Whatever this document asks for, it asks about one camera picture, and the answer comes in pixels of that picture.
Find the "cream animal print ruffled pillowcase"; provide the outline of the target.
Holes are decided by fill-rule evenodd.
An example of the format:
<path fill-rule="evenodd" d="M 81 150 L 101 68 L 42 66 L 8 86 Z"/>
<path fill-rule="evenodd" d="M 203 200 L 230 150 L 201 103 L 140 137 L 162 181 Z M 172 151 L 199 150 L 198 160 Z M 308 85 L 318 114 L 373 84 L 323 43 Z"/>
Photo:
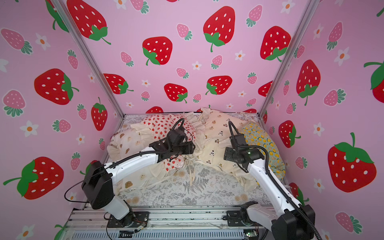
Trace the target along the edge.
<path fill-rule="evenodd" d="M 211 109 L 204 109 L 199 115 L 193 112 L 187 113 L 185 118 L 195 129 L 196 149 L 193 159 L 197 163 L 234 177 L 244 187 L 245 192 L 251 192 L 259 187 L 256 179 L 241 170 L 238 164 L 224 160 L 226 148 L 232 146 L 228 122 L 231 121 L 240 133 L 250 130 L 251 136 L 256 138 L 262 130 L 259 123 Z"/>

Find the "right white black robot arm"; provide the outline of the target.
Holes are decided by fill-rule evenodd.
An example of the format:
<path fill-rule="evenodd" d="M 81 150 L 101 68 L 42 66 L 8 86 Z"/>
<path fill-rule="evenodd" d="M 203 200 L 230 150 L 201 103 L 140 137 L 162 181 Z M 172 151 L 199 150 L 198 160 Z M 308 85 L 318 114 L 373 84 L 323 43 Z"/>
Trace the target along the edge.
<path fill-rule="evenodd" d="M 276 240 L 320 240 L 315 211 L 301 204 L 271 171 L 268 151 L 249 146 L 243 134 L 231 136 L 230 141 L 232 146 L 226 148 L 224 160 L 239 164 L 257 180 L 276 213 L 273 217 L 254 204 L 246 208 L 248 218 L 272 232 Z"/>

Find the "red strawberry print ruffled pillowcase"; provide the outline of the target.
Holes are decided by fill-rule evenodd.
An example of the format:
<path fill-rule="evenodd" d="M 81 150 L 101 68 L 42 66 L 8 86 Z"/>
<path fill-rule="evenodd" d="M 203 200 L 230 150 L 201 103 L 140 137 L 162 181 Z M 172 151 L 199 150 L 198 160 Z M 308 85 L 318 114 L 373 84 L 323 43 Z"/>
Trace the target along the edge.
<path fill-rule="evenodd" d="M 187 140 L 192 141 L 194 145 L 199 149 L 199 137 L 201 136 L 204 127 L 199 121 L 199 118 L 193 113 L 186 114 L 156 114 L 144 118 L 140 123 L 132 124 L 131 128 L 136 130 L 145 143 L 151 144 L 167 137 L 171 128 L 177 123 L 179 119 L 185 119 L 183 127 L 187 134 Z M 191 157 L 191 154 L 187 155 L 174 155 L 169 159 L 165 159 L 160 163 L 151 165 L 148 170 L 159 181 L 164 178 L 173 175 L 177 170 L 184 167 L 187 157 Z"/>

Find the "lemon print pillowcase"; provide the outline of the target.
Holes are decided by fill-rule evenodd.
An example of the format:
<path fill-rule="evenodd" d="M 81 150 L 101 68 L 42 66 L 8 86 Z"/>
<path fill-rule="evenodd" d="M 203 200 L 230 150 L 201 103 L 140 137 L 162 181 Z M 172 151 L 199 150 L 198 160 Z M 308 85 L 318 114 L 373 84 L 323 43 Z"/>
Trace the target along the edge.
<path fill-rule="evenodd" d="M 274 143 L 269 134 L 255 122 L 249 122 L 241 130 L 244 134 L 246 143 L 250 146 L 261 146 L 269 153 L 269 167 L 276 177 L 282 181 L 286 174 L 285 163 L 279 153 L 277 145 Z"/>

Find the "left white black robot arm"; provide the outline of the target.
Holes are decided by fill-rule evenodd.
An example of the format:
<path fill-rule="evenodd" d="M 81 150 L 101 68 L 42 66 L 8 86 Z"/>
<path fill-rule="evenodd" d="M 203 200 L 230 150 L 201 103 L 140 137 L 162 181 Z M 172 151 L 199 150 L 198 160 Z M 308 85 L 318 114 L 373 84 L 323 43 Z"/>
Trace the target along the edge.
<path fill-rule="evenodd" d="M 172 156 L 191 155 L 195 148 L 194 143 L 187 140 L 184 129 L 171 130 L 164 139 L 153 142 L 142 151 L 122 160 L 106 164 L 97 161 L 91 164 L 82 183 L 82 190 L 94 210 L 105 210 L 116 220 L 130 223 L 135 214 L 128 203 L 115 195 L 114 185 L 142 168 Z"/>

